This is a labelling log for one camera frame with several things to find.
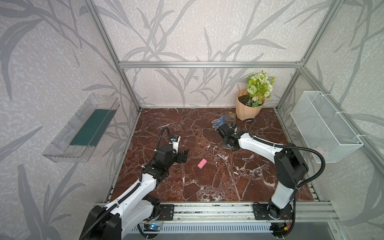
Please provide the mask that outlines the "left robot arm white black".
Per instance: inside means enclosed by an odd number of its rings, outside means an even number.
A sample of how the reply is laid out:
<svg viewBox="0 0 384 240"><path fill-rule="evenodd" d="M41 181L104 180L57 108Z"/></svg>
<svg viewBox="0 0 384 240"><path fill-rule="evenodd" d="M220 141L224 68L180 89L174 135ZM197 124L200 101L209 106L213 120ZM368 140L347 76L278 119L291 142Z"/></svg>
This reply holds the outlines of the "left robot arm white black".
<svg viewBox="0 0 384 240"><path fill-rule="evenodd" d="M89 213L81 240L122 240L143 220L160 215L159 199L150 192L169 176L170 167L186 163L188 150L179 151L180 136L168 135L169 142L157 144L155 154L142 167L138 180L114 201L95 206Z"/></svg>

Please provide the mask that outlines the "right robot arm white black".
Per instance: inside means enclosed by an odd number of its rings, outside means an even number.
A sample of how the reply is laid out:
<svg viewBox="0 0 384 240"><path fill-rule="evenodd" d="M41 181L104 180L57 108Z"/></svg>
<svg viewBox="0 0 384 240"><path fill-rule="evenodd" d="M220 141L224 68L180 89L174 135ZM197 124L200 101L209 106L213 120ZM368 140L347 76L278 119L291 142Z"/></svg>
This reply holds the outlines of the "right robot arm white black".
<svg viewBox="0 0 384 240"><path fill-rule="evenodd" d="M247 131L239 130L236 124L229 126L225 122L224 116L212 121L212 123L213 128L223 139L224 148L232 151L239 149L249 150L275 164L278 179L275 192L269 203L264 205L259 211L254 210L254 213L267 214L269 218L279 220L290 210L290 202L295 199L300 188L323 173L326 166L325 158L314 149L298 147L294 144L281 145L257 137L252 134L252 128L256 123L256 119L249 118L245 121L252 122ZM303 180L303 178L309 171L309 167L300 151L313 153L321 161L320 169L306 180Z"/></svg>

